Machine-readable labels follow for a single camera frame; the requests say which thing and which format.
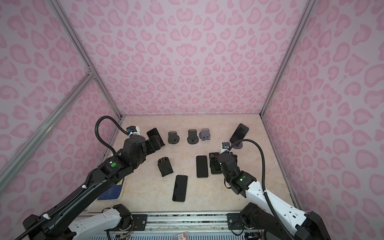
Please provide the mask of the purple phone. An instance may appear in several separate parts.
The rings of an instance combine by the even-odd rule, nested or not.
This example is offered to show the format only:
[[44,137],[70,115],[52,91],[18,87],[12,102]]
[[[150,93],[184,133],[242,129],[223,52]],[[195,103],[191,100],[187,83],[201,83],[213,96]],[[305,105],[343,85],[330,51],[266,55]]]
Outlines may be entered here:
[[220,153],[210,153],[209,159],[210,159],[210,170],[212,175],[218,175],[222,174],[221,165],[218,161],[218,156]]

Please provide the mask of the silver phone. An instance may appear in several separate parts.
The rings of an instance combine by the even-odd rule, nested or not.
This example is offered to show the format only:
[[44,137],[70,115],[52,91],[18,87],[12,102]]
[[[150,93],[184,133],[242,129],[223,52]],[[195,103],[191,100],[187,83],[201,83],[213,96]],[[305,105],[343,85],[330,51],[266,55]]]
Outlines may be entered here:
[[207,156],[196,157],[196,170],[198,178],[207,178],[209,176]]

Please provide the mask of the small phone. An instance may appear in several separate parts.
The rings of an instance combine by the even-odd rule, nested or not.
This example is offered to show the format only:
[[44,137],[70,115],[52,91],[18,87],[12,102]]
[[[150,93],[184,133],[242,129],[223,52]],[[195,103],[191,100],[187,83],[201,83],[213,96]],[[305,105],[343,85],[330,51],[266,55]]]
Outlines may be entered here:
[[230,143],[234,144],[235,142],[244,139],[248,131],[249,131],[249,128],[246,125],[240,123],[237,126],[233,135],[231,136]]

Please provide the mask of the teal-edged phone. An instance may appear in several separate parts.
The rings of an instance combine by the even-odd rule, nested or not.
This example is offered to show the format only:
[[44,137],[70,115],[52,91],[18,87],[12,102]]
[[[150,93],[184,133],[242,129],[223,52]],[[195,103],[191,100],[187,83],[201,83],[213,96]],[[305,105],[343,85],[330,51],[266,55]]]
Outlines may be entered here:
[[184,202],[186,200],[188,176],[177,175],[175,180],[172,200],[174,202]]

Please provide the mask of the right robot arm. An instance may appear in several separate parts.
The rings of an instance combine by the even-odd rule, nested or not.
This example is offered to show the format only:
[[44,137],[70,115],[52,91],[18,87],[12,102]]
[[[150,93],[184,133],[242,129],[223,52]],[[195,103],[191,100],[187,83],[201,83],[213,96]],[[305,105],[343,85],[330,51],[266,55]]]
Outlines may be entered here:
[[220,168],[227,189],[250,202],[240,212],[246,229],[260,228],[281,240],[329,240],[323,219],[315,212],[305,212],[286,203],[267,190],[262,182],[240,170],[237,156],[225,151],[210,158]]

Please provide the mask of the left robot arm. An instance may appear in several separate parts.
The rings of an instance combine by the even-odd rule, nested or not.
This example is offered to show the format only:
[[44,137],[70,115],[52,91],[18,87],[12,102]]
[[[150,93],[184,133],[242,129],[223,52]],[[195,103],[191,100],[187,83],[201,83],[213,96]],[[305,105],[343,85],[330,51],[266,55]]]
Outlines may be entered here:
[[150,141],[143,136],[131,135],[122,149],[91,170],[84,183],[59,204],[40,216],[27,217],[23,222],[26,230],[17,239],[54,240],[71,237],[74,233],[70,231],[70,224],[100,195],[132,174],[147,155],[154,153],[154,150],[147,150],[149,146]]

